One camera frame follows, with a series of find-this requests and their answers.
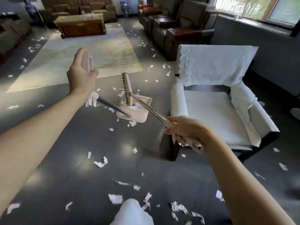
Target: coffee table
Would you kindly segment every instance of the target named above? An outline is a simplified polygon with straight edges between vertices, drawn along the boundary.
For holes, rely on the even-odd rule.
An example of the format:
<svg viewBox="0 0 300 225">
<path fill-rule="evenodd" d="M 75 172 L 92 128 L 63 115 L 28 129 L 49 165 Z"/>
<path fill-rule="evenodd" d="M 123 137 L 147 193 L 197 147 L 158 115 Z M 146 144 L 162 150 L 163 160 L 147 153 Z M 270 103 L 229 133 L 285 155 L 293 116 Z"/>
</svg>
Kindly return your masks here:
<svg viewBox="0 0 300 225">
<path fill-rule="evenodd" d="M 62 33 L 63 39 L 77 36 L 106 35 L 103 13 L 60 16 L 54 23 Z"/>
</svg>

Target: blue and white vase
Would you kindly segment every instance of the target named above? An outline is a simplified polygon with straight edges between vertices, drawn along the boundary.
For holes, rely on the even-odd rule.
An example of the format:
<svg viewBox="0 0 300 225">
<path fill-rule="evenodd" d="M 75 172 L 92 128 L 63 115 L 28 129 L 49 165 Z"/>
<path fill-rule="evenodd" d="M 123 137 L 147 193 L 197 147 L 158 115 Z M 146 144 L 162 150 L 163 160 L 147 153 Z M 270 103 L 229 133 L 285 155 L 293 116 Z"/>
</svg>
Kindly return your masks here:
<svg viewBox="0 0 300 225">
<path fill-rule="evenodd" d="M 123 17 L 128 17 L 128 4 L 126 0 L 120 0 Z"/>
<path fill-rule="evenodd" d="M 33 23 L 36 25 L 42 25 L 43 21 L 40 17 L 40 14 L 37 10 L 37 8 L 28 0 L 23 0 L 25 3 L 25 10 L 27 11 L 28 15 L 32 19 Z"/>
</svg>

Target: hand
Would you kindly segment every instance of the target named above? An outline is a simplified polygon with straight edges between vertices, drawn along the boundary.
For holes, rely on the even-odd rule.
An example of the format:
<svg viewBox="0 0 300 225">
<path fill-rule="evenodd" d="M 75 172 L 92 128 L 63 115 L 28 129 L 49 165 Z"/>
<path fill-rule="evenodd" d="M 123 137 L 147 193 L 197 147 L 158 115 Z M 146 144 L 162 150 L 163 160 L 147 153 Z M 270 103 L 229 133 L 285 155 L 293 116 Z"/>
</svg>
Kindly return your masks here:
<svg viewBox="0 0 300 225">
<path fill-rule="evenodd" d="M 70 94 L 83 96 L 85 100 L 88 100 L 90 94 L 96 89 L 98 70 L 95 69 L 86 72 L 81 67 L 81 61 L 85 52 L 88 52 L 85 48 L 80 48 L 77 51 L 73 64 L 67 72 L 67 76 L 69 79 Z"/>
<path fill-rule="evenodd" d="M 213 132 L 213 130 L 204 123 L 187 116 L 168 117 L 168 119 L 176 123 L 176 125 L 165 129 L 164 133 L 169 135 L 174 134 L 176 140 L 184 145 L 186 144 L 186 141 L 183 137 L 194 138 L 206 144 Z"/>
</svg>

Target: rug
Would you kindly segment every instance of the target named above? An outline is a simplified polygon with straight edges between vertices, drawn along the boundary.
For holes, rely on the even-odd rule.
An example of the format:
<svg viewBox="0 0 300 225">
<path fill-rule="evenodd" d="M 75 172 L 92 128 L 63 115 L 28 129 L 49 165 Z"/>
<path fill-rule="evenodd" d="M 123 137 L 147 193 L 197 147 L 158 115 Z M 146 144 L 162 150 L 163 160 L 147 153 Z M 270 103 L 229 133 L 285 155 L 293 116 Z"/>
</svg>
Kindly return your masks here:
<svg viewBox="0 0 300 225">
<path fill-rule="evenodd" d="M 97 78 L 142 72 L 123 28 L 107 28 L 106 35 L 62 39 L 51 35 L 47 43 L 11 85 L 6 93 L 68 83 L 66 72 L 81 47 L 92 52 Z"/>
</svg>

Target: floor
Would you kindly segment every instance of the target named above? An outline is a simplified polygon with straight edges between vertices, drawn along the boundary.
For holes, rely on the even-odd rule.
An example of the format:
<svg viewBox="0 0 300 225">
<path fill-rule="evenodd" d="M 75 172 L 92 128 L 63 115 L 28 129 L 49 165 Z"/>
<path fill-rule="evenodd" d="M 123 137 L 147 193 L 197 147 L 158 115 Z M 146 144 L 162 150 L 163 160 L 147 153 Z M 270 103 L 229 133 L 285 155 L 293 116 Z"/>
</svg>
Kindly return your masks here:
<svg viewBox="0 0 300 225">
<path fill-rule="evenodd" d="M 136 18 L 119 19 L 125 32 L 133 29 L 138 36 L 128 34 L 134 51 L 144 68 L 144 72 L 129 75 L 133 92 L 140 87 L 140 95 L 153 98 L 152 106 L 167 116 L 170 110 L 170 89 L 174 81 L 175 63 L 167 62 L 151 41 L 144 35 L 142 26 Z M 36 53 L 29 53 L 32 38 L 49 37 L 53 30 L 35 29 L 18 47 L 10 60 L 0 69 L 0 132 L 21 123 L 40 111 L 61 100 L 68 93 L 68 85 L 57 85 L 21 92 L 5 93 L 22 72 L 22 58 L 28 63 Z M 146 47 L 138 46 L 141 41 Z M 171 66 L 171 75 L 162 65 Z M 117 104 L 122 88 L 122 77 L 114 76 L 97 80 L 103 90 L 102 96 Z M 281 136 L 272 145 L 260 151 L 245 162 L 246 168 L 265 178 L 258 180 L 286 210 L 292 219 L 300 224 L 300 123 L 281 111 L 276 98 L 265 92 L 264 88 L 249 84 L 259 100 L 265 102 L 265 109 L 281 130 Z M 18 109 L 7 107 L 19 105 Z M 53 148 L 25 183 L 13 200 L 21 202 L 18 209 L 4 215 L 4 224 L 109 224 L 114 219 L 120 205 L 113 205 L 108 194 L 121 194 L 126 200 L 134 198 L 144 205 L 143 198 L 148 192 L 154 224 L 185 224 L 191 220 L 200 224 L 197 217 L 176 213 L 179 222 L 171 216 L 170 202 L 178 201 L 188 211 L 200 213 L 206 224 L 230 224 L 225 204 L 216 197 L 219 189 L 211 166 L 204 155 L 189 149 L 181 149 L 176 162 L 168 161 L 169 138 L 163 136 L 162 124 L 152 115 L 144 124 L 127 127 L 128 121 L 117 122 L 115 113 L 103 106 L 96 109 L 82 107 L 67 125 Z M 87 159 L 88 151 L 92 158 Z M 93 161 L 103 156 L 108 164 L 96 167 Z M 278 162 L 288 166 L 284 171 Z M 140 191 L 114 183 L 112 179 L 141 186 Z M 70 211 L 66 204 L 73 201 Z"/>
</svg>

